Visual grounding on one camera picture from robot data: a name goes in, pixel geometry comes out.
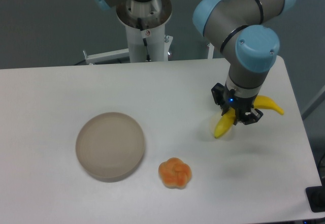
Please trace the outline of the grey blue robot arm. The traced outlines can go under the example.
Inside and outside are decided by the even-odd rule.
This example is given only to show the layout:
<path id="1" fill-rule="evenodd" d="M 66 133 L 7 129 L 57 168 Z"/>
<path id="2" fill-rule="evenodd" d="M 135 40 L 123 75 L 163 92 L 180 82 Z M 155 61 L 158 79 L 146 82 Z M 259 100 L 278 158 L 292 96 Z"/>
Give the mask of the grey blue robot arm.
<path id="1" fill-rule="evenodd" d="M 95 0 L 102 9 L 116 8 L 119 20 L 136 32 L 128 38 L 132 62 L 161 60 L 164 37 L 153 38 L 153 30 L 170 19 L 170 0 Z M 275 63 L 280 42 L 264 23 L 290 9 L 296 0 L 202 0 L 192 21 L 230 63 L 225 84 L 211 92 L 223 113 L 235 112 L 235 122 L 252 124 L 263 113 L 257 95 Z"/>

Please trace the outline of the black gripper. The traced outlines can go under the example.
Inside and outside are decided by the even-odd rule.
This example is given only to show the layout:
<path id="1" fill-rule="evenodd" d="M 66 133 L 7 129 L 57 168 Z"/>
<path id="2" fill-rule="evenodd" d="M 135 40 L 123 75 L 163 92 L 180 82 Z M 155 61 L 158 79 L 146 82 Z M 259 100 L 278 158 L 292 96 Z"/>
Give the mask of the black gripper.
<path id="1" fill-rule="evenodd" d="M 212 87 L 211 92 L 215 104 L 222 110 L 222 115 L 233 108 L 235 110 L 234 125 L 238 123 L 249 125 L 257 123 L 263 116 L 263 112 L 255 109 L 253 105 L 261 87 L 260 85 L 255 88 L 244 88 L 233 82 L 231 78 L 227 78 L 225 86 L 217 83 Z"/>

